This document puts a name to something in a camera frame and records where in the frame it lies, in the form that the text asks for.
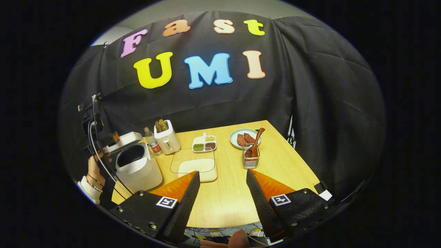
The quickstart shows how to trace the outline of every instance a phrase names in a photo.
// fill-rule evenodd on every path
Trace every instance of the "white rice cooker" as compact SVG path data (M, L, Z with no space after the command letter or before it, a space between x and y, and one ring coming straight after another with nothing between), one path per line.
M162 174L154 155L149 150L142 135L130 132L120 136L113 146L103 148L104 152L118 153L116 175L132 191L149 190L162 182Z

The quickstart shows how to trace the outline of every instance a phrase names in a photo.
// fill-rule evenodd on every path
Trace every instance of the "water bottle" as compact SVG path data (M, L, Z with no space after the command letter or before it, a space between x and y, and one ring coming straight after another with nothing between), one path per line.
M156 142L155 136L153 135L152 131L150 131L150 129L146 127L144 128L144 133L146 136L147 143L152 148L155 155L156 156L161 155L163 152L161 151L158 142Z

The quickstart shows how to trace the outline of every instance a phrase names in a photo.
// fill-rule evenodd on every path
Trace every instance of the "grains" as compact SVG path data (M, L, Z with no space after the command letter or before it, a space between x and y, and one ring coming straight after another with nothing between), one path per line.
M193 150L194 151L202 151L202 150L204 150L204 144L194 144L193 145Z
M216 137L213 137L213 136L205 137L205 142L207 142L207 141L215 141L215 140L216 140Z
M205 144L205 150L214 150L216 148L216 143L210 142Z

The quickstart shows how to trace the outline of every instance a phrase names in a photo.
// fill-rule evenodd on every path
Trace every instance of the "human hand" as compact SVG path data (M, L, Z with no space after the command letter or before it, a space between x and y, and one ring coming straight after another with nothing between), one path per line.
M249 248L250 247L247 234L243 229L240 229L239 231L235 232L228 241L228 244L219 244L206 240L201 240L200 243L201 243L201 247L204 248Z
M103 157L103 153L101 151L99 151L98 152L98 156L99 156L99 158L102 158ZM87 172L88 175L86 176L87 180L90 183L92 183L92 182L95 182L94 179L96 179L98 182L101 183L102 186L104 186L104 184L106 182L106 179L103 177L103 175L101 175L100 169L98 168L98 165L96 164L95 159L93 159L93 157L95 157L95 159L98 161L98 157L96 156L96 154L93 155L93 156L90 156L90 158L89 158L89 170Z

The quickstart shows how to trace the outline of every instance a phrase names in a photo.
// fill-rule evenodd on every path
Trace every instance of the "white toaster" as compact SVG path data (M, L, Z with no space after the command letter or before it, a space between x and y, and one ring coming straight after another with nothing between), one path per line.
M170 120L164 120L164 122L166 123L166 125L168 125L168 129L158 133L155 127L154 136L162 152L164 152L164 154L172 154L181 149L181 144L176 137L175 130L173 129Z

